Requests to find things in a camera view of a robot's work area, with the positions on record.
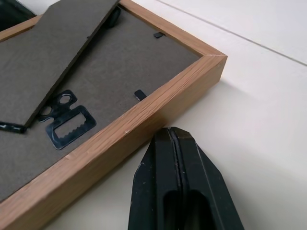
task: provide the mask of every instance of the gray backing board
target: gray backing board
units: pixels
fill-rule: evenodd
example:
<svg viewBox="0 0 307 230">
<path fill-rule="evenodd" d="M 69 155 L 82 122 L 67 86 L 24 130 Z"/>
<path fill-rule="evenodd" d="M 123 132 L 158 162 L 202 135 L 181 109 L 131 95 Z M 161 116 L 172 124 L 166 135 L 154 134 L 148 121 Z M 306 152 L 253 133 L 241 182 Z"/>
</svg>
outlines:
<svg viewBox="0 0 307 230">
<path fill-rule="evenodd" d="M 118 0 L 61 0 L 0 43 L 0 121 L 28 126 Z"/>
<path fill-rule="evenodd" d="M 78 101 L 71 108 L 85 106 L 97 122 L 69 146 L 52 146 L 45 132 L 52 120 L 35 121 L 24 135 L 0 132 L 0 201 L 136 105 L 136 90 L 149 95 L 199 59 L 168 37 L 156 39 L 156 32 L 122 11 L 114 28 L 93 38 L 56 90 L 72 90 Z"/>
</svg>

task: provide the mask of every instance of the wooden picture frame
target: wooden picture frame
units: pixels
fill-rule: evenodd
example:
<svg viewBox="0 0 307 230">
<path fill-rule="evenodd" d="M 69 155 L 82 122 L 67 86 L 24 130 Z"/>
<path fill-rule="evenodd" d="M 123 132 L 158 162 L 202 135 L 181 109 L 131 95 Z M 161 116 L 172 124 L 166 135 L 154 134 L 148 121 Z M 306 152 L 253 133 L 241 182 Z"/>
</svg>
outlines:
<svg viewBox="0 0 307 230">
<path fill-rule="evenodd" d="M 201 58 L 4 200 L 0 230 L 46 225 L 219 81 L 226 55 L 131 0 L 120 5 Z M 32 28 L 40 17 L 0 32 L 0 42 Z"/>
</svg>

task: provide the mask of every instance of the wood grain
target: wood grain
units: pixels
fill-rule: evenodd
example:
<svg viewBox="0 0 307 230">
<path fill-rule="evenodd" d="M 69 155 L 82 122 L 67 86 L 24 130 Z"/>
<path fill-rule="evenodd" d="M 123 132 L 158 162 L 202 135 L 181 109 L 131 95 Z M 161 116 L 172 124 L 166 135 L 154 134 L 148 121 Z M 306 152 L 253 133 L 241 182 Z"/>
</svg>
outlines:
<svg viewBox="0 0 307 230">
<path fill-rule="evenodd" d="M 36 16 L 34 18 L 31 18 L 23 23 L 20 23 L 18 25 L 15 25 L 9 29 L 3 30 L 0 32 L 0 42 L 3 42 L 11 37 L 14 37 L 18 34 L 21 34 L 29 29 L 31 29 L 33 26 L 38 23 L 42 15 Z"/>
<path fill-rule="evenodd" d="M 2 202 L 0 230 L 40 229 L 219 81 L 227 56 L 130 0 L 121 4 L 204 56 Z"/>
</svg>

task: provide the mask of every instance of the white table surface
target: white table surface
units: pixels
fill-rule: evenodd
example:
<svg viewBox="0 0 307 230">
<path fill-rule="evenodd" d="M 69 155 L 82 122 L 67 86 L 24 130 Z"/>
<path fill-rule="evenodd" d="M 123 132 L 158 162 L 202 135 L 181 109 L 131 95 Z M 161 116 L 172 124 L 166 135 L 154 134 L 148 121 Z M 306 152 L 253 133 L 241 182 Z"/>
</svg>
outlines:
<svg viewBox="0 0 307 230">
<path fill-rule="evenodd" d="M 307 229 L 307 67 L 155 0 L 135 1 L 229 56 L 221 81 L 172 126 L 189 131 L 221 171 L 245 229 Z M 47 5 L 34 7 L 38 2 L 43 1 L 22 0 L 43 13 Z M 214 7 L 202 2 L 209 1 L 186 0 L 185 4 L 190 4 L 189 9 L 203 7 L 206 12 L 225 7 L 225 1 L 215 1 Z M 271 7 L 277 4 L 266 2 Z M 295 21 L 297 3 L 282 2 L 289 7 L 280 21 L 262 8 L 252 8 L 250 14 L 263 13 L 264 30 L 276 23 L 289 32 L 302 27 L 304 22 Z M 230 21 L 222 15 L 214 17 L 231 25 L 230 29 L 245 20 L 239 13 Z M 253 33 L 249 29 L 245 27 L 243 32 Z M 275 37 L 282 37 L 272 31 Z M 282 53 L 303 61 L 306 46 L 300 50 L 302 44 L 294 41 L 298 36 L 289 37 L 296 47 L 284 43 Z M 45 229 L 127 229 L 133 176 L 146 149 L 139 150 Z"/>
</svg>

